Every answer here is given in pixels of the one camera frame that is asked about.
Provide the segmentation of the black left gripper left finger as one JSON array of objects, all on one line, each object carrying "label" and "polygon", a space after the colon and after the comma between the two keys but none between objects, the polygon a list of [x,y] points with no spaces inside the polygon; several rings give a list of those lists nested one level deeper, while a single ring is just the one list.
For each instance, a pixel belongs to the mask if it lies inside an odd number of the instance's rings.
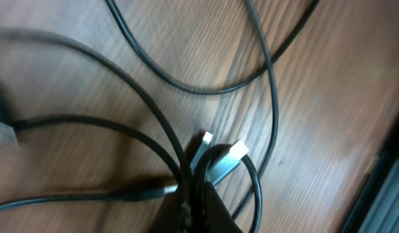
[{"label": "black left gripper left finger", "polygon": [[192,190],[166,194],[148,233],[188,233],[192,226]]}]

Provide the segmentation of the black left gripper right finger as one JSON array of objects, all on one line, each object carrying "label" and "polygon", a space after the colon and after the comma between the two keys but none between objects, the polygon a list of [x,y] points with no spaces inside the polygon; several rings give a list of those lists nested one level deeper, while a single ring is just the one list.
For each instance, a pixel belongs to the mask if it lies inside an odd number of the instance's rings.
[{"label": "black left gripper right finger", "polygon": [[206,233],[242,233],[210,182],[201,191],[202,225]]}]

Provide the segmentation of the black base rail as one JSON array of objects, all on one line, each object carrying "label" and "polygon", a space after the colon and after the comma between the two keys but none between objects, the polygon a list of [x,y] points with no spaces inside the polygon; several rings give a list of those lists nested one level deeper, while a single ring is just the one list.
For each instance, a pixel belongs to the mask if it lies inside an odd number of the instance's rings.
[{"label": "black base rail", "polygon": [[338,232],[399,232],[399,115]]}]

